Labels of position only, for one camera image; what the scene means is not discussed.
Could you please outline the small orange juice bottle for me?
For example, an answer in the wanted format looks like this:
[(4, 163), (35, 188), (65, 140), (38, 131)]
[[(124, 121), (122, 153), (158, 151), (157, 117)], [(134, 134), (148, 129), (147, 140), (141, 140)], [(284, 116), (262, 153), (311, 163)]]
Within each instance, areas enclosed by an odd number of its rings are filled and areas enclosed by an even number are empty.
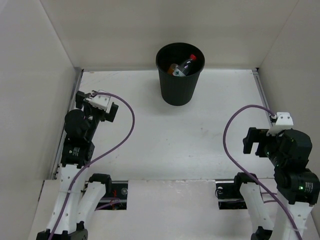
[(167, 73), (168, 73), (169, 75), (172, 75), (173, 72), (176, 70), (177, 67), (178, 67), (177, 64), (172, 63), (172, 64), (170, 65), (170, 67), (168, 68)]

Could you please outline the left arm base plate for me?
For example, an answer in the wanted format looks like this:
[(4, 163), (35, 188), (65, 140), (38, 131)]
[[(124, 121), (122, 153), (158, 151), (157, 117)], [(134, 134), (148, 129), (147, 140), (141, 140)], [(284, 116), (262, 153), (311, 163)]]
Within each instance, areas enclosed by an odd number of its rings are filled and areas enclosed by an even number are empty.
[(112, 181), (110, 192), (100, 199), (97, 208), (108, 211), (126, 210), (128, 190), (128, 181)]

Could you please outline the red label clear bottle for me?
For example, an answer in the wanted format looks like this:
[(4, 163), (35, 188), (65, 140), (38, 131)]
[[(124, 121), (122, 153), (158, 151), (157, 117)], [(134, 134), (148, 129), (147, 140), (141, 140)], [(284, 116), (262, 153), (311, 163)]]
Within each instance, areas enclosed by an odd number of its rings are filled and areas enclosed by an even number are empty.
[(197, 57), (194, 54), (191, 54), (187, 60), (178, 65), (172, 72), (173, 76), (176, 77), (185, 77), (191, 71), (192, 66), (194, 65)]

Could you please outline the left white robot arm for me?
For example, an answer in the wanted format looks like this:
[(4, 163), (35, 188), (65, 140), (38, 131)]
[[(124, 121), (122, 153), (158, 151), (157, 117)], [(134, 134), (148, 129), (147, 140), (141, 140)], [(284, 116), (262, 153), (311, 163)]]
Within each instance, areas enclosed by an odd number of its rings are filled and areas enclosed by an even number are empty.
[(66, 133), (59, 170), (59, 192), (49, 223), (38, 232), (38, 240), (86, 240), (85, 223), (92, 216), (100, 199), (112, 195), (112, 180), (108, 174), (95, 173), (86, 184), (88, 164), (95, 146), (92, 142), (100, 122), (113, 122), (118, 105), (103, 90), (75, 96), (75, 109), (64, 117)]

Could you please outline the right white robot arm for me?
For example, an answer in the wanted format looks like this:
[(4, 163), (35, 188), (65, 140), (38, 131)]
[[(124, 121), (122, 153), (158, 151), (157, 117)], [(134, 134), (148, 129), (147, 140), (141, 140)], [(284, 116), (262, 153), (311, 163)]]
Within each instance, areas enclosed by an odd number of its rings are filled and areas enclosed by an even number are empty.
[(252, 240), (298, 240), (305, 229), (308, 215), (318, 201), (320, 180), (307, 168), (312, 150), (310, 137), (294, 129), (282, 130), (275, 136), (266, 129), (251, 127), (243, 139), (244, 154), (258, 143), (256, 155), (268, 158), (274, 165), (274, 180), (280, 201), (275, 221), (271, 221), (264, 204), (256, 175), (239, 172), (234, 177), (232, 192), (243, 198), (252, 224)]

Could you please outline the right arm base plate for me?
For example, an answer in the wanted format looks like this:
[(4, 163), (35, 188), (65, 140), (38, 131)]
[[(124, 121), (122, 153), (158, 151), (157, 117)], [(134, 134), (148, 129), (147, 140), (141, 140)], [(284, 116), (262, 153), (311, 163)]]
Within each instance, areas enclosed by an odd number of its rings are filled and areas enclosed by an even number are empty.
[(215, 196), (220, 210), (246, 210), (246, 202), (236, 188), (233, 179), (218, 179), (215, 181)]

